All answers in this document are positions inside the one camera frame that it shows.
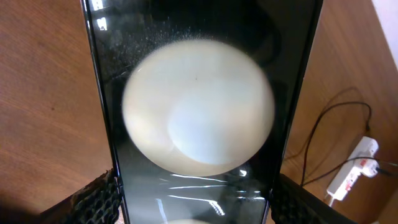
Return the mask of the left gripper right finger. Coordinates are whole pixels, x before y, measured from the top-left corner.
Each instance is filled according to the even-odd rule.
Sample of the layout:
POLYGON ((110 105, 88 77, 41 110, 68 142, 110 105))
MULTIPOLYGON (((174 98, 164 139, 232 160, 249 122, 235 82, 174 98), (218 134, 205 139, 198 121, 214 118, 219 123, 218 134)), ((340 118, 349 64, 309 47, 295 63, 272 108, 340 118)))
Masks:
POLYGON ((276 224, 355 224, 280 174, 271 195, 271 218, 276 224))

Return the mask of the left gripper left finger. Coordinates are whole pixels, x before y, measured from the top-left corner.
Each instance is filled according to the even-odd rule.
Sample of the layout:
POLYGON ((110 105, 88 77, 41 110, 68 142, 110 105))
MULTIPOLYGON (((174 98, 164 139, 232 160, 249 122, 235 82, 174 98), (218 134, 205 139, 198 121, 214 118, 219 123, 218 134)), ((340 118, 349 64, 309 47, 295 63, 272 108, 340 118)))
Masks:
POLYGON ((119 218, 121 194, 114 170, 39 215, 39 223, 112 224, 119 218))

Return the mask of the black Galaxy flip phone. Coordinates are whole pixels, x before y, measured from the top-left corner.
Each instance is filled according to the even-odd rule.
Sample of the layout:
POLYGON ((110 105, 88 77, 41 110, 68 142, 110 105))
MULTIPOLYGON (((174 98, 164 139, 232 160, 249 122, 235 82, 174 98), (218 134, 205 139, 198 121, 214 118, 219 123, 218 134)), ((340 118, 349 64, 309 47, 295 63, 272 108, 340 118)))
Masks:
POLYGON ((264 223, 323 3, 83 0, 127 223, 264 223))

